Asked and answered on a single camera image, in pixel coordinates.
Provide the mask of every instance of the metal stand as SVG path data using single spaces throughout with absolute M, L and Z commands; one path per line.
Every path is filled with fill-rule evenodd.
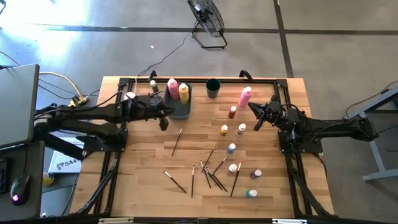
M 384 93 L 382 93 L 376 100 L 370 102 L 363 108 L 357 110 L 357 112 L 355 112 L 354 114 L 349 114 L 346 118 L 352 118 L 358 115 L 361 117 L 366 117 L 366 113 L 396 114 L 398 113 L 398 110 L 376 110 L 376 109 L 385 105 L 386 103 L 394 101 L 397 97 L 398 97 L 398 87 L 393 88 L 391 90 L 387 90 Z M 371 141 L 370 145 L 374 159 L 376 160 L 377 167 L 379 168 L 379 172 L 374 172 L 372 174 L 364 175 L 363 180 L 367 182 L 370 180 L 398 177 L 398 169 L 386 170 L 386 168 L 384 167 L 383 161 L 379 153 L 379 148 L 377 147 L 376 142 Z
M 203 49 L 224 49 L 228 43 L 226 42 L 226 39 L 224 37 L 224 34 L 220 32 L 221 37 L 224 40 L 225 45 L 224 46 L 204 46 L 198 39 L 197 37 L 195 37 L 195 35 L 193 35 L 193 31 L 199 26 L 199 22 L 197 21 L 197 23 L 195 24 L 194 28 L 192 29 L 191 35 L 192 37 L 200 44 L 200 47 L 202 47 Z

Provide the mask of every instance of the wooden tabletop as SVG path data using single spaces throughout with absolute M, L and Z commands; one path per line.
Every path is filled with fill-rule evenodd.
M 120 77 L 104 77 L 98 103 L 108 99 L 117 88 Z M 291 102 L 311 116 L 304 81 L 288 78 Z M 121 156 L 114 195 L 112 216 L 124 217 L 223 217 L 275 218 L 293 217 L 292 199 L 284 155 L 280 153 L 277 128 L 264 123 L 260 131 L 253 131 L 256 119 L 248 107 L 238 108 L 234 119 L 228 118 L 231 106 L 237 105 L 247 84 L 222 83 L 218 97 L 206 95 L 204 83 L 191 83 L 192 112 L 186 121 L 169 119 L 169 128 L 161 131 L 159 121 L 129 123 L 126 150 Z M 252 84 L 251 102 L 266 103 L 274 93 L 272 85 Z M 164 90 L 165 84 L 159 83 Z M 138 94 L 151 92 L 148 83 L 139 83 Z M 236 130 L 247 125 L 243 135 Z M 228 125 L 226 136 L 220 135 L 222 125 Z M 177 149 L 172 151 L 180 129 Z M 211 150 L 217 148 L 208 167 L 214 170 L 227 155 L 227 147 L 235 143 L 236 151 L 217 171 L 216 176 L 227 188 L 221 191 L 214 183 L 210 189 L 200 173 L 199 160 L 206 161 Z M 71 211 L 77 211 L 89 199 L 98 185 L 104 154 L 95 152 L 83 161 L 73 198 Z M 227 173 L 230 164 L 242 161 L 234 195 L 229 197 L 234 175 Z M 322 163 L 311 154 L 303 154 L 308 188 L 333 213 L 328 184 Z M 195 165 L 195 186 L 191 198 L 192 165 Z M 262 171 L 257 179 L 250 178 L 256 169 Z M 167 172 L 188 192 L 183 193 L 164 173 Z M 255 189 L 256 198 L 246 198 L 245 192 Z M 106 203 L 105 190 L 103 207 Z M 300 208 L 304 211 L 302 197 Z

